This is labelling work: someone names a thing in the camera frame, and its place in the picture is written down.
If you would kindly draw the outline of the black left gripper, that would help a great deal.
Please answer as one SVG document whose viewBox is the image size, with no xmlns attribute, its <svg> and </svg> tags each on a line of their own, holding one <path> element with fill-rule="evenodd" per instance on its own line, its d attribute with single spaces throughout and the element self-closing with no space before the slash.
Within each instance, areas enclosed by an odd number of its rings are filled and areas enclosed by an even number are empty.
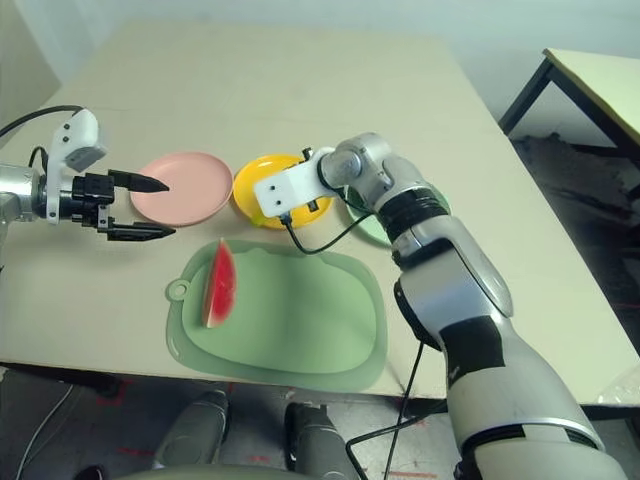
<svg viewBox="0 0 640 480">
<path fill-rule="evenodd" d="M 107 234 L 109 241 L 146 242 L 173 235 L 176 230 L 155 223 L 116 224 L 109 215 L 115 201 L 115 186 L 130 192 L 159 193 L 169 187 L 162 181 L 139 173 L 110 169 L 108 174 L 87 173 L 72 180 L 71 220 L 83 227 Z"/>
</svg>

